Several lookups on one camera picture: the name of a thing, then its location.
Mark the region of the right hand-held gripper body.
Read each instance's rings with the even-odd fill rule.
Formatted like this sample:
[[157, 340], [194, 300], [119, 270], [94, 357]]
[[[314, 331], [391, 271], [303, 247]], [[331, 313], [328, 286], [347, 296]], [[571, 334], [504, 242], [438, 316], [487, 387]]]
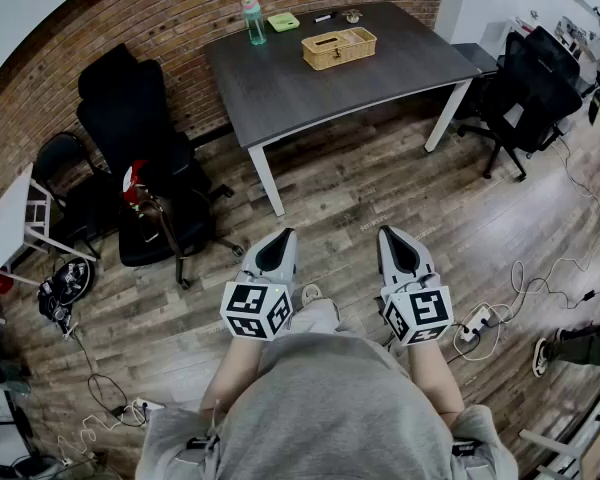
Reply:
[[401, 345], [435, 341], [454, 322], [449, 288], [438, 273], [386, 286], [381, 298], [380, 314]]

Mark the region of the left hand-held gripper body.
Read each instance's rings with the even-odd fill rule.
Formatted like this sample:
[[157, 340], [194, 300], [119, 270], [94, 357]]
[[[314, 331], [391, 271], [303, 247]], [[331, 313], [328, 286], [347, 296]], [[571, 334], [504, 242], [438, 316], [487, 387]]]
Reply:
[[220, 315], [234, 337], [272, 341], [293, 314], [295, 268], [265, 273], [241, 269], [225, 285]]

